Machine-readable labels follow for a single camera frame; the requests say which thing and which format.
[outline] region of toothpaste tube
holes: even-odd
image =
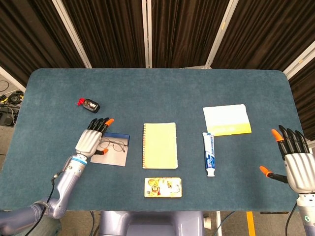
[[[205,167],[207,176],[215,176],[215,148],[214,148],[214,135],[211,133],[202,133],[203,141],[205,144]]]

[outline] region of black cable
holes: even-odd
[[[215,231],[215,233],[214,233],[214,236],[217,235],[217,232],[218,232],[219,228],[223,225],[223,223],[224,223],[232,214],[234,214],[234,213],[235,213],[235,211],[232,211],[229,215],[227,215],[227,216],[225,217],[224,220],[222,220],[222,222],[221,222],[221,224],[219,225],[219,227],[217,227],[217,229],[216,229],[216,231]]]
[[[292,209],[292,211],[291,211],[289,217],[288,217],[287,220],[286,220],[286,224],[285,224],[285,236],[287,236],[287,227],[289,226],[290,219],[291,219],[291,217],[292,217],[292,215],[293,215],[294,210],[296,209],[296,207],[297,207],[297,203],[294,204],[294,207],[293,207],[293,209]]]
[[[0,107],[11,107],[11,108],[18,108],[20,109],[21,107],[17,106],[17,105],[13,105],[13,104],[0,104]]]
[[[22,102],[22,100],[20,99],[20,95],[23,94],[23,92],[21,91],[15,91],[14,93],[12,93],[9,97],[8,97],[8,104],[19,104]]]
[[[50,192],[50,194],[49,194],[49,197],[48,197],[46,203],[49,203],[49,201],[50,201],[50,199],[51,199],[51,196],[53,195],[53,192],[54,192],[54,189],[55,189],[55,179],[56,179],[61,173],[62,173],[62,171],[58,172],[57,174],[55,174],[55,175],[52,177],[52,179],[51,179],[51,184],[52,184],[53,187],[52,187],[52,190],[51,190],[51,192]],[[28,236],[28,235],[35,229],[35,227],[39,224],[39,222],[40,222],[41,219],[43,218],[45,211],[46,211],[46,208],[43,209],[43,211],[42,211],[42,213],[41,213],[41,215],[40,215],[39,220],[38,220],[38,221],[36,222],[36,224],[34,224],[34,226],[26,233],[25,236]]]
[[[6,91],[9,88],[9,86],[10,86],[9,82],[7,80],[0,80],[0,82],[6,82],[7,83],[6,88],[4,90],[1,90],[0,92]]]
[[[93,236],[93,231],[94,231],[94,223],[95,223],[95,219],[94,219],[94,212],[90,210],[90,214],[92,217],[92,228],[91,228],[91,232],[90,232],[90,236]]]
[[[99,229],[99,225],[98,225],[97,228],[95,229],[93,236],[96,236],[98,229]]]

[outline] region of black curtain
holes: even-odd
[[[153,67],[205,65],[228,0],[152,0]]]
[[[140,0],[63,0],[92,67],[145,67]]]
[[[239,0],[211,67],[283,71],[314,40],[314,0]]]
[[[21,84],[41,67],[84,67],[52,1],[0,1],[0,65]]]
[[[315,59],[289,80],[306,138],[315,140]]]

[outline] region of eyeglasses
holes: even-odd
[[[113,144],[113,148],[114,148],[115,151],[123,151],[123,152],[125,152],[125,147],[126,147],[126,146],[128,147],[128,145],[125,145],[125,144],[124,144],[122,141],[120,141],[120,140],[110,141],[110,140],[107,139],[107,138],[103,138],[102,141],[101,141],[101,143],[99,144],[99,146],[100,146],[101,148],[105,149],[105,148],[108,148],[108,146],[109,146],[111,143]]]

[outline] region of toothpaste cap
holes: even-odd
[[[215,169],[213,168],[207,168],[208,177],[214,177],[215,176]]]

